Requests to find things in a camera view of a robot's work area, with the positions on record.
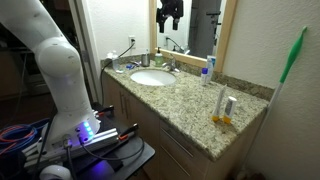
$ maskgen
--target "white bottle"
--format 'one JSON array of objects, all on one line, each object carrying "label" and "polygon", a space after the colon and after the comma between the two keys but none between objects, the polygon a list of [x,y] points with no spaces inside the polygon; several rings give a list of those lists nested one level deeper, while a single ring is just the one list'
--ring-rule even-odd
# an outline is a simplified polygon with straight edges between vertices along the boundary
[{"label": "white bottle", "polygon": [[202,68],[201,81],[200,81],[200,84],[202,86],[207,84],[207,78],[208,78],[208,68]]},{"label": "white bottle", "polygon": [[211,77],[213,74],[213,68],[214,68],[215,63],[216,63],[215,56],[207,56],[207,66],[206,66],[206,68],[208,68],[207,83],[209,83],[211,81]]}]

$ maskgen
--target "yellow object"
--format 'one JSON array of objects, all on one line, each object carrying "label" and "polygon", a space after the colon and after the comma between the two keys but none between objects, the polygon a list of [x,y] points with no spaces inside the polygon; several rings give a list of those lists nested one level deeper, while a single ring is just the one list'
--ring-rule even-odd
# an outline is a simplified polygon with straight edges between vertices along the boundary
[{"label": "yellow object", "polygon": [[231,118],[229,118],[228,116],[223,116],[223,122],[231,124]]},{"label": "yellow object", "polygon": [[217,122],[219,121],[219,116],[212,116],[211,119],[212,121]]}]

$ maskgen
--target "cord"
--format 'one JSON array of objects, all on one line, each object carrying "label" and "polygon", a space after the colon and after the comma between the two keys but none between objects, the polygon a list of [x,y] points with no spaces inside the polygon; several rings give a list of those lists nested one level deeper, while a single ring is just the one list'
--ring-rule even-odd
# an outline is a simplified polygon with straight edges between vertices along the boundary
[{"label": "cord", "polygon": [[[122,54],[120,54],[119,58],[120,58],[121,56],[123,56],[126,52],[128,52],[128,51],[134,46],[134,44],[136,43],[135,40],[131,40],[131,41],[132,41],[131,46],[130,46],[126,51],[124,51]],[[101,90],[102,90],[102,92],[101,92],[101,94],[102,94],[102,96],[101,96],[101,97],[102,97],[101,105],[102,105],[102,106],[103,106],[103,104],[104,104],[104,93],[103,93],[103,85],[102,85],[102,74],[103,74],[104,70],[106,69],[106,67],[108,67],[111,63],[112,63],[112,60],[110,60],[110,61],[102,68],[102,70],[101,70],[101,72],[100,72],[100,86],[101,86]]]},{"label": "cord", "polygon": [[21,97],[22,97],[22,89],[23,89],[22,87],[23,87],[23,83],[24,83],[24,73],[26,71],[27,56],[28,56],[28,54],[25,54],[25,56],[24,56],[24,62],[23,62],[23,68],[22,68],[22,74],[21,74],[21,84],[20,84],[20,90],[19,90],[19,96],[18,96],[18,102],[17,102],[16,108],[15,108],[14,113],[13,113],[12,117],[10,118],[10,120],[1,129],[4,129],[10,123],[12,123],[13,120],[16,118],[17,113],[19,111],[20,103],[21,103]]},{"label": "cord", "polygon": [[168,38],[168,37],[167,37],[166,39],[169,39],[170,41],[172,41],[173,43],[175,43],[175,44],[178,46],[179,49],[181,49],[181,46],[179,46],[174,40],[172,40],[171,38]]},{"label": "cord", "polygon": [[48,126],[47,126],[47,129],[46,129],[46,133],[44,134],[44,137],[42,139],[42,144],[41,144],[39,156],[38,156],[36,165],[34,166],[34,169],[33,169],[32,180],[35,180],[35,178],[36,178],[36,174],[37,174],[37,171],[38,171],[38,168],[39,168],[39,162],[40,162],[40,159],[41,159],[41,156],[42,156],[42,152],[43,152],[44,146],[45,146],[45,144],[47,142],[48,134],[49,134],[49,131],[50,131],[50,128],[51,128],[51,124],[53,122],[53,118],[54,118],[55,115],[56,115],[56,106],[53,105],[51,116],[50,116],[50,120],[48,122]]},{"label": "cord", "polygon": [[17,152],[28,145],[36,136],[37,129],[30,125],[14,125],[2,130],[0,133],[0,156]]},{"label": "cord", "polygon": [[107,160],[107,161],[120,161],[120,160],[124,160],[124,159],[131,158],[131,157],[135,156],[136,154],[138,154],[139,152],[143,152],[143,150],[144,150],[144,141],[143,141],[142,138],[140,138],[140,139],[141,139],[141,147],[139,148],[139,150],[136,151],[135,153],[129,155],[129,156],[121,157],[121,158],[104,158],[104,157],[95,155],[95,154],[93,154],[91,151],[89,151],[89,150],[84,146],[84,142],[83,142],[83,140],[82,140],[81,137],[79,137],[79,142],[80,142],[82,148],[83,148],[88,154],[90,154],[91,156],[93,156],[93,157],[95,157],[95,158],[98,158],[98,159],[101,159],[101,160]]},{"label": "cord", "polygon": [[71,159],[71,154],[70,154],[70,147],[66,148],[66,153],[67,153],[67,159],[68,159],[68,163],[69,163],[69,168],[71,171],[71,176],[73,180],[77,180],[77,175],[76,172],[74,170],[73,164],[72,164],[72,159]]}]

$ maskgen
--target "backsplash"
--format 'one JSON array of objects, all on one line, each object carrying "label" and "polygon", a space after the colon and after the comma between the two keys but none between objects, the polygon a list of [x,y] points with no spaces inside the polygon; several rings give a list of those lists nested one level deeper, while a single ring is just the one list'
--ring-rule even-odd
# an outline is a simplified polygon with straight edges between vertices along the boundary
[{"label": "backsplash", "polygon": [[[127,57],[121,57],[120,58],[120,64],[128,63],[130,61],[140,61],[141,55],[136,56],[127,56]],[[106,64],[105,60],[101,60],[101,67],[104,67]],[[177,68],[179,70],[182,70],[184,72],[200,76],[201,75],[201,68],[197,66],[193,66],[190,64],[186,64],[180,61],[176,61]],[[237,89],[239,91],[242,91],[244,93],[250,94],[252,96],[256,96],[261,99],[265,99],[267,101],[271,100],[272,94],[274,92],[274,89],[264,87],[261,85],[257,85],[245,80],[237,79],[231,76],[224,75],[222,73],[215,72],[212,76],[212,81],[217,82],[219,84],[227,84],[228,87],[231,87],[233,89]]]}]

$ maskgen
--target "cabinet drawer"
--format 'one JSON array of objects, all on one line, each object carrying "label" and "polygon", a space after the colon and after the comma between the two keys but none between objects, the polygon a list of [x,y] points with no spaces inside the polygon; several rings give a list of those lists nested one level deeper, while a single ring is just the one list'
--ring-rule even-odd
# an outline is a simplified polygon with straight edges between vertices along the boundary
[{"label": "cabinet drawer", "polygon": [[160,179],[163,180],[201,180],[204,175],[195,169],[185,169],[179,162],[164,148],[160,147]]},{"label": "cabinet drawer", "polygon": [[160,121],[160,145],[185,169],[206,173],[209,160],[163,121]]}]

